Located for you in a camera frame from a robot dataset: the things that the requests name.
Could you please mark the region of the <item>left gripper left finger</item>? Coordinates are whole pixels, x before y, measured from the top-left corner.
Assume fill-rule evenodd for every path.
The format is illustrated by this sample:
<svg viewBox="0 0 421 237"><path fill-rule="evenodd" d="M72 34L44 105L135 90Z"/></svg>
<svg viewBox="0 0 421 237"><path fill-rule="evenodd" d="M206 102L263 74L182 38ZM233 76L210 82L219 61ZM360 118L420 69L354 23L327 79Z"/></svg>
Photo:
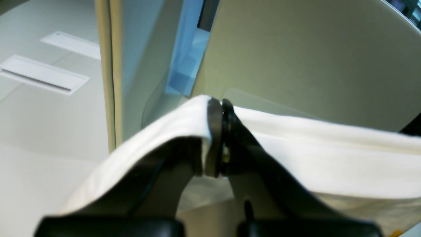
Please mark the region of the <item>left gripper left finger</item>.
<svg viewBox="0 0 421 237"><path fill-rule="evenodd" d="M135 163L93 203L63 217L45 217L36 237L184 237L176 219L181 194L202 174L202 140L171 139Z"/></svg>

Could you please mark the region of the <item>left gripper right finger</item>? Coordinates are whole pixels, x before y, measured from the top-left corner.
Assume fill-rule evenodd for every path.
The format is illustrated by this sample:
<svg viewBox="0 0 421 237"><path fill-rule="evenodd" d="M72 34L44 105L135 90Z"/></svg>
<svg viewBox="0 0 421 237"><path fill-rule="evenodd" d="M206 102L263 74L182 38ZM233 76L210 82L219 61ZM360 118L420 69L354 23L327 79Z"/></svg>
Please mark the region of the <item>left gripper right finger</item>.
<svg viewBox="0 0 421 237"><path fill-rule="evenodd" d="M209 100L207 123L212 142L205 174L228 178L238 237L382 236L375 223L346 217L304 188L261 146L229 100Z"/></svg>

